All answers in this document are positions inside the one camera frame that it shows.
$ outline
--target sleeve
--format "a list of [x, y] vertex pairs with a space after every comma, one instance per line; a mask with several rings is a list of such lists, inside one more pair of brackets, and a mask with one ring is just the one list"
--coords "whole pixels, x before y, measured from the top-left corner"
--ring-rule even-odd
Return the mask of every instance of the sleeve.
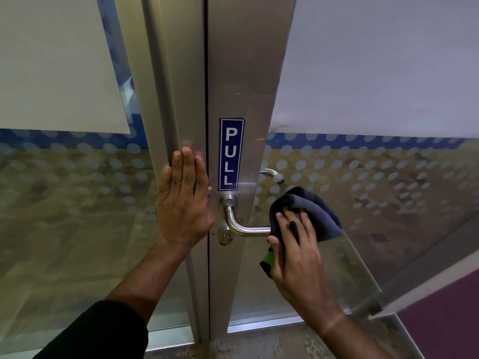
[[99, 301], [34, 359], [141, 359], [147, 345], [147, 326], [135, 310], [121, 302]]

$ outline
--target cleaning cloth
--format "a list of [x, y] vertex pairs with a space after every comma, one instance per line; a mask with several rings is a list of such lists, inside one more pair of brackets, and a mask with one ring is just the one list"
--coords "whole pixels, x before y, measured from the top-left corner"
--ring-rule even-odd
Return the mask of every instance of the cleaning cloth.
[[[283, 213], [284, 207], [288, 207], [299, 217], [299, 209], [303, 208], [307, 211], [309, 220], [316, 231], [316, 239], [318, 242], [326, 241], [343, 235], [343, 225], [338, 216], [327, 206], [327, 204], [316, 194], [304, 190], [302, 187], [294, 187], [288, 190], [282, 197], [276, 199], [271, 204], [269, 218], [271, 224], [271, 235], [278, 238], [284, 249], [283, 237], [279, 228], [276, 213]], [[268, 254], [260, 262], [260, 266], [271, 278], [271, 266], [273, 261], [272, 249], [268, 249]]]

